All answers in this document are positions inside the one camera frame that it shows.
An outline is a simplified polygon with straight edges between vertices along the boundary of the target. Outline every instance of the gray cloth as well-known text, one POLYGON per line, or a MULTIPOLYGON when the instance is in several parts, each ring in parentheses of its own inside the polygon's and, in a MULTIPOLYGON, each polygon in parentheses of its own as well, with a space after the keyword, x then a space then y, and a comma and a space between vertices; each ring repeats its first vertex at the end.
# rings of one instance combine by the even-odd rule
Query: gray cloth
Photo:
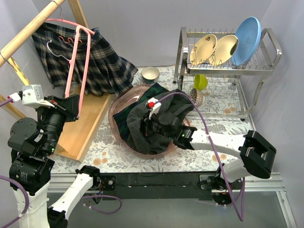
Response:
MULTIPOLYGON (((179 90, 169 91, 155 96, 157 100, 173 92, 180 92, 179 90)), ((193 110, 191 102, 182 95, 170 96, 161 102, 159 114, 166 111, 175 114, 182 122, 188 112, 193 110)), ((166 138, 151 130, 148 131, 148 137, 145 137, 140 131, 141 122, 148 113, 145 102, 140 103, 131 110, 127 117, 127 124, 130 130, 130 135, 127 144, 135 151, 142 154, 159 154, 164 152, 171 142, 171 139, 166 138)))

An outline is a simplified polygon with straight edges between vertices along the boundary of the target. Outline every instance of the green cup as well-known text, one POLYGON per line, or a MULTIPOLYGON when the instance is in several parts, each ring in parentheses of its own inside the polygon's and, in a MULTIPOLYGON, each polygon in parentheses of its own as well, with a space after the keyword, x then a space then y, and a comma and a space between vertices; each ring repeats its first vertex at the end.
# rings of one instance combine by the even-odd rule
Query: green cup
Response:
POLYGON ((194 78, 194 88, 202 91, 208 85, 208 80, 205 75, 195 75, 194 78))

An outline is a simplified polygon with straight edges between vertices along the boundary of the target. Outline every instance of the clothing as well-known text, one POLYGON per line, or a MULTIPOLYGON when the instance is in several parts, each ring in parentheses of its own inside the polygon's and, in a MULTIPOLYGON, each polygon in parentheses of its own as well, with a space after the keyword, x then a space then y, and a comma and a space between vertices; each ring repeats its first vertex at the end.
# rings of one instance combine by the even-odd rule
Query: clothing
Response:
MULTIPOLYGON (((138 69, 126 59, 119 57, 97 28, 92 29, 92 31, 95 34, 91 35, 91 51, 85 92, 96 95, 109 93, 118 96, 133 87, 133 76, 138 69)), ((47 42, 52 40, 49 47, 53 53, 71 59, 73 43, 65 43, 58 36, 62 36, 64 40, 67 40, 67 38, 74 40, 75 34, 76 31, 73 29, 44 23, 32 35, 36 50, 53 88, 67 84, 69 63, 62 57, 54 56, 47 48, 47 42)), ((79 39, 82 40, 82 43, 79 42, 78 44, 73 81, 81 85, 86 62, 87 34, 81 31, 79 39)))
MULTIPOLYGON (((173 90, 170 92, 162 93, 155 98, 160 100, 162 97, 173 93, 181 92, 180 90, 173 90)), ((193 110, 193 105, 191 102, 182 95, 173 95, 166 98, 161 102, 161 107, 158 114, 163 113, 172 113, 173 116, 179 118, 179 121, 182 123, 185 116, 193 110)), ((135 151, 142 154, 159 154, 164 152, 169 146, 172 139, 164 137, 158 133, 153 132, 148 129, 146 137, 141 131, 141 124, 143 118, 148 113, 148 108, 145 105, 145 102, 141 102, 136 107, 134 107, 128 117, 127 125, 130 130, 130 134, 127 140, 127 144, 134 149, 135 151)))
POLYGON ((113 115, 113 118, 116 121, 118 130, 119 130, 120 137, 124 141, 128 140, 128 137, 130 134, 130 130, 127 125, 127 117, 129 115, 130 111, 134 107, 136 107, 138 104, 140 104, 141 102, 146 102, 150 98, 155 97, 158 94, 162 94, 165 92, 168 92, 168 90, 165 89, 164 87, 160 86, 158 83, 155 83, 146 92, 144 92, 144 94, 141 96, 141 98, 139 99, 138 102, 134 102, 133 104, 129 105, 128 107, 126 107, 125 109, 120 111, 119 113, 113 115))

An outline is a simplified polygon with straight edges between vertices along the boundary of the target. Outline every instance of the cream plate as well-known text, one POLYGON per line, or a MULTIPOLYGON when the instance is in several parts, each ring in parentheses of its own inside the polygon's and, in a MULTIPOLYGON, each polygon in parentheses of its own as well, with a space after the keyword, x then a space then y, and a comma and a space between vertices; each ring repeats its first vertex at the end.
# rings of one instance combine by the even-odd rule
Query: cream plate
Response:
POLYGON ((238 38, 235 35, 227 35, 218 40, 213 54, 209 58, 212 65, 225 63, 232 57, 238 47, 238 38))
POLYGON ((201 38, 193 47, 190 53, 190 61, 193 65, 202 64, 213 53, 217 46, 217 37, 209 34, 201 38))

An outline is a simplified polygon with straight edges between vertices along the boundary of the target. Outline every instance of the gray wall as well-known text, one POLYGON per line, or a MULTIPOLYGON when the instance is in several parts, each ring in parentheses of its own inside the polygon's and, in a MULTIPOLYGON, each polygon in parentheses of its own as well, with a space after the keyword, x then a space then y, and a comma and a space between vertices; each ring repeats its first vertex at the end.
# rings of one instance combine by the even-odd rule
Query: gray wall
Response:
MULTIPOLYGON (((273 0, 262 19, 262 27, 275 32, 283 55, 253 110, 256 128, 277 149, 274 170, 281 173, 298 227, 304 227, 303 9, 303 0, 273 0)), ((250 102, 258 81, 242 78, 250 102)))
MULTIPOLYGON (((42 10, 49 0, 33 0, 42 10)), ((179 33, 188 29, 236 29, 249 16, 261 19, 271 0, 81 0, 91 28, 136 66, 165 66, 176 61, 179 33)), ((67 1, 65 19, 74 20, 67 1)))
MULTIPOLYGON (((37 14, 38 11, 31 0, 0 0, 0 49, 2 49, 19 31, 23 29, 37 14)), ((34 43, 30 38, 14 55, 20 68, 33 84, 42 84, 45 95, 53 93, 46 73, 36 53, 34 43)), ((8 96, 20 91, 22 82, 7 63, 0 68, 0 94, 8 96)), ((25 115, 35 117, 32 108, 26 108, 21 102, 15 103, 25 115)), ((0 175, 8 176, 11 164, 10 151, 7 146, 11 126, 15 119, 0 108, 0 175)), ((12 189, 7 182, 0 180, 0 227, 17 216, 17 204, 12 189)))

